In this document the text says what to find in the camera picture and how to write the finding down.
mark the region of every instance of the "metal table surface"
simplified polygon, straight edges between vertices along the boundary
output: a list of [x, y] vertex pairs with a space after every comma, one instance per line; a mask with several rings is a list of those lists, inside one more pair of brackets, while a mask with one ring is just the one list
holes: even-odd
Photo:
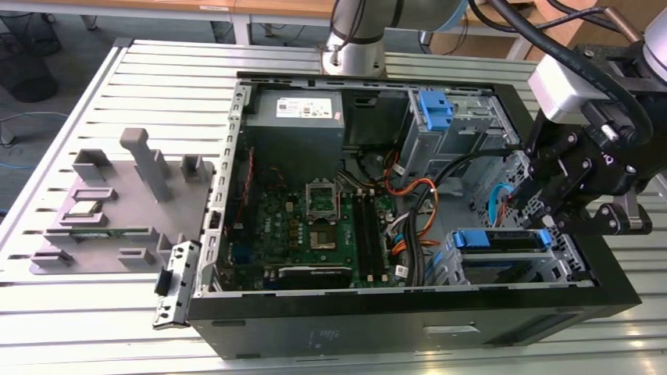
[[[387, 63], [391, 77], [510, 83], [536, 111], [530, 62], [391, 53]], [[193, 329], [151, 329], [153, 274], [32, 275], [27, 257], [75, 179], [76, 151], [129, 159], [117, 138], [144, 127], [168, 159], [215, 160], [239, 70], [316, 73], [317, 53], [163, 41], [111, 51], [0, 226], [0, 373], [664, 373], [667, 205], [654, 186], [640, 201], [655, 232], [607, 240], [644, 303], [524, 348], [223, 361]]]

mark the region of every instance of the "red wire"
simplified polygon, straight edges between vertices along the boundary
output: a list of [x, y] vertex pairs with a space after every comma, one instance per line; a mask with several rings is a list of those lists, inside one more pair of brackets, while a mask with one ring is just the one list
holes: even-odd
[[251, 191], [251, 181], [252, 181], [252, 167], [255, 165], [255, 148], [248, 150], [249, 156], [249, 168], [248, 168], [248, 177], [245, 178], [245, 184], [243, 186], [243, 194], [240, 195], [240, 207], [239, 212], [236, 213], [236, 218], [233, 219], [233, 223], [239, 223], [240, 215], [243, 215], [243, 207], [245, 205], [245, 200], [248, 198], [248, 193]]

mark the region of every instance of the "gray 3d printed holder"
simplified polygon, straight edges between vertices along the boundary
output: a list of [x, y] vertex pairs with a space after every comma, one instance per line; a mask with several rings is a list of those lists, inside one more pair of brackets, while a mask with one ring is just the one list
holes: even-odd
[[168, 261], [172, 244], [199, 238], [212, 163], [200, 155], [167, 162], [147, 141], [144, 129], [123, 132], [121, 146], [135, 162], [80, 150], [79, 177], [31, 257], [32, 273], [153, 272]]

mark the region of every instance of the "blue plastic latch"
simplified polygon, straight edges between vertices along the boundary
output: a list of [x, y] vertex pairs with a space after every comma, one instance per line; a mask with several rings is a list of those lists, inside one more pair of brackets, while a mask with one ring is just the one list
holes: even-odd
[[443, 91], [419, 91], [419, 103], [427, 117], [427, 129], [443, 131], [449, 129], [455, 119], [455, 105], [449, 103]]
[[540, 234], [542, 243], [544, 244], [544, 248], [551, 246], [551, 234], [547, 229], [539, 229], [538, 233]]
[[455, 232], [452, 234], [452, 237], [455, 238], [456, 248], [463, 248], [465, 246], [465, 242], [463, 241], [463, 236], [460, 235], [460, 233]]
[[460, 230], [459, 233], [463, 237], [465, 248], [487, 248], [491, 246], [484, 230]]

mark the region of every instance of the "wooden table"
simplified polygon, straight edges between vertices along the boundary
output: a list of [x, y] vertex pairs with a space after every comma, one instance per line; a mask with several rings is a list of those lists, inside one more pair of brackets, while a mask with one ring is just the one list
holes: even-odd
[[[303, 26], [328, 26], [335, 0], [0, 0], [1, 10], [83, 15], [88, 29], [93, 29], [91, 16], [129, 16], [180, 20], [231, 22], [236, 43], [251, 45], [252, 23], [280, 23]], [[504, 23], [489, 5], [481, 5], [488, 17]], [[468, 34], [516, 38], [508, 59], [523, 59], [531, 44], [516, 34], [503, 33], [487, 27], [468, 10]], [[538, 11], [531, 22], [542, 22]], [[447, 34], [460, 34], [464, 21]]]
[[[528, 0], [511, 0], [510, 2], [527, 2]], [[331, 10], [333, 8], [335, 0], [236, 0], [235, 4], [235, 33], [236, 38], [239, 34], [245, 32], [252, 23], [285, 23], [292, 25], [312, 25], [312, 26], [328, 26], [331, 18]], [[491, 5], [484, 4], [480, 10], [487, 15], [487, 17], [507, 25], [505, 20], [500, 17], [497, 12], [493, 10]], [[484, 25], [484, 23], [477, 19], [472, 11], [468, 9], [468, 34], [480, 35], [488, 37], [511, 37], [516, 38], [510, 53], [507, 54], [508, 59], [524, 59], [526, 55], [531, 49], [531, 43], [518, 34], [508, 34], [497, 31]], [[532, 23], [544, 22], [544, 17], [535, 10], [528, 14], [528, 20]], [[464, 21], [459, 22], [459, 26], [451, 28], [445, 31], [447, 34], [460, 34], [463, 31]], [[428, 41], [431, 35], [427, 34], [421, 37], [423, 41]]]
[[0, 0], [0, 10], [64, 13], [81, 16], [95, 28], [92, 16], [163, 18], [231, 22], [236, 0]]

